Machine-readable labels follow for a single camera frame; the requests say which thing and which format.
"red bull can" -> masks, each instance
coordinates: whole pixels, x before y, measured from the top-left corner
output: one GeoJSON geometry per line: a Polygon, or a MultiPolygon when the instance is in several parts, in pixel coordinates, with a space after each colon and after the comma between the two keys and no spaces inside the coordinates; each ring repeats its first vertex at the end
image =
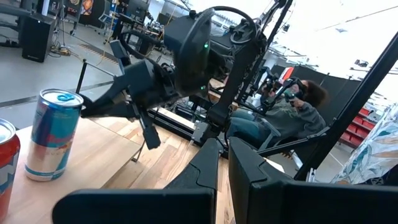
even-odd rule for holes
{"type": "Polygon", "coordinates": [[[15,127],[0,119],[0,223],[7,216],[20,148],[15,127]]]}
{"type": "Polygon", "coordinates": [[[28,178],[50,181],[65,172],[82,104],[83,98],[70,91],[40,92],[25,164],[28,178]]]}

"silver can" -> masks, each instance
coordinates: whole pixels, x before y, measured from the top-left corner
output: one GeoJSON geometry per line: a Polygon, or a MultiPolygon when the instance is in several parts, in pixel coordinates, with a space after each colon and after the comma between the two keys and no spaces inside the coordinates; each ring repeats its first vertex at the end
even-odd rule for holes
{"type": "Polygon", "coordinates": [[[66,90],[40,92],[25,174],[37,181],[60,177],[67,166],[83,98],[66,90]]]}

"metal bracket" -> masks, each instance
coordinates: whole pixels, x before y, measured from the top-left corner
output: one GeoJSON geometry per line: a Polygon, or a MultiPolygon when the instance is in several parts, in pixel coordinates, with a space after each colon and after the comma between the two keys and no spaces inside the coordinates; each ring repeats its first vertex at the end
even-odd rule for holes
{"type": "Polygon", "coordinates": [[[317,170],[311,168],[310,171],[307,174],[306,182],[308,183],[314,183],[315,182],[315,176],[316,176],[317,170]]]}
{"type": "Polygon", "coordinates": [[[144,144],[142,144],[142,146],[141,146],[141,148],[138,150],[138,152],[136,152],[136,153],[132,156],[131,160],[132,160],[133,162],[138,162],[139,156],[141,155],[141,152],[142,152],[142,148],[144,148],[144,144]]]}

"black box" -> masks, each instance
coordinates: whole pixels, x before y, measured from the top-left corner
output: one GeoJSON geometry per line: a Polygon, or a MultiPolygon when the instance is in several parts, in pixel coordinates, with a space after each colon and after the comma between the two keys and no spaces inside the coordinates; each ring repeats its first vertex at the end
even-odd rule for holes
{"type": "Polygon", "coordinates": [[[25,18],[22,28],[22,57],[44,62],[50,52],[55,20],[35,13],[25,18]]]}

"person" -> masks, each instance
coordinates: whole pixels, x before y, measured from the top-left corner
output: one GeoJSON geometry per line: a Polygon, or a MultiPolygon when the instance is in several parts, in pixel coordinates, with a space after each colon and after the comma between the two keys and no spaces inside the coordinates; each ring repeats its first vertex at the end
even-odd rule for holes
{"type": "MultiPolygon", "coordinates": [[[[270,135],[271,130],[267,128],[261,118],[266,119],[280,132],[280,137],[272,139],[276,142],[289,137],[305,138],[311,134],[321,131],[325,126],[325,120],[321,117],[317,108],[321,106],[328,97],[328,93],[321,86],[311,80],[302,80],[307,90],[301,99],[294,98],[290,102],[279,100],[265,114],[265,117],[249,114],[248,111],[238,109],[231,114],[229,128],[226,132],[227,138],[231,136],[240,137],[253,146],[259,147],[270,135]]],[[[289,89],[292,93],[300,91],[295,84],[289,89]]]]}

